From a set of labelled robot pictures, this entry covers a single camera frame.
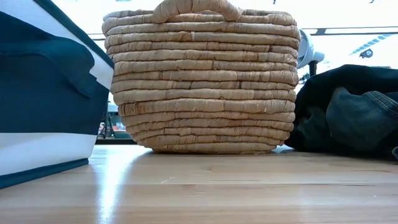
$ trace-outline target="dark jacket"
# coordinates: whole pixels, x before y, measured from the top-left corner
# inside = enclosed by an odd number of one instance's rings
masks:
[[[344,65],[315,75],[297,94],[285,143],[299,151],[398,159],[397,101],[398,70]]]

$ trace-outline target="fabric storage bin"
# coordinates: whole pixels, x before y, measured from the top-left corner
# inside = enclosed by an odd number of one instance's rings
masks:
[[[300,32],[285,12],[166,0],[104,17],[126,131],[156,152],[263,154],[293,129]]]
[[[0,189],[88,163],[112,60],[51,0],[1,0]]]

